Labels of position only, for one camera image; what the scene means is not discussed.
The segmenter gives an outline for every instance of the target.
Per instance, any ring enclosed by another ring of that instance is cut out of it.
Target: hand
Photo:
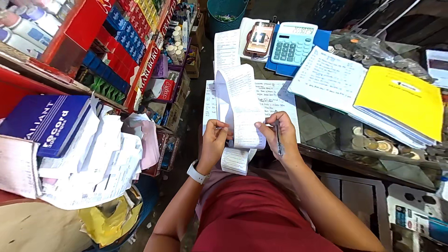
[[[291,119],[285,111],[276,112],[266,120],[267,124],[273,125],[273,123],[280,121],[280,140],[284,146],[284,154],[281,157],[277,150],[277,133],[274,127],[268,127],[261,122],[256,122],[255,127],[266,137],[267,143],[271,148],[274,156],[277,160],[288,165],[290,162],[296,162],[297,159],[302,159],[299,150],[297,148],[296,129],[294,128]]]
[[[210,173],[211,168],[218,162],[223,154],[225,140],[232,139],[233,133],[228,131],[229,124],[210,119],[202,137],[202,152],[196,170],[199,173]]]

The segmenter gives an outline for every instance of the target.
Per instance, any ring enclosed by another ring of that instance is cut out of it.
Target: pen
[[[277,119],[274,122],[274,124],[275,124],[275,128],[276,128],[276,133],[277,133],[277,151],[278,151],[278,154],[280,156],[283,156],[284,148],[283,148],[283,145],[282,145],[282,143],[280,141],[280,121]]]

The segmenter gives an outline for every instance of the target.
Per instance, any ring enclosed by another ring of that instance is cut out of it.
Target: person
[[[188,177],[155,225],[144,251],[179,251],[195,208],[200,211],[197,212],[200,223],[192,251],[385,251],[369,228],[305,164],[287,113],[277,112],[266,123],[276,120],[280,122],[283,156],[277,154],[274,129],[260,122],[255,127],[266,137],[274,156],[286,170],[300,207],[318,233],[287,194],[266,179],[233,174],[214,189],[209,187],[203,201],[200,199],[205,195],[201,195],[203,185]],[[208,121],[196,166],[200,174],[209,174],[220,160],[225,140],[232,138],[228,127],[218,120]],[[200,208],[196,207],[198,200],[203,203]]]

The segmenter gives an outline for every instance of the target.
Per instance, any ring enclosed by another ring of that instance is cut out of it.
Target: teal basket
[[[208,0],[210,36],[214,38],[217,32],[240,28],[247,2],[248,0]],[[223,22],[215,18],[215,15],[225,16],[229,14],[237,18],[230,22]]]

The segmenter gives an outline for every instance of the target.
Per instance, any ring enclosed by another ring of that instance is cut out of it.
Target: phone screen
[[[272,39],[272,33],[274,32],[274,25],[275,24],[257,22],[252,31],[247,50],[251,52],[266,53],[269,41]]]

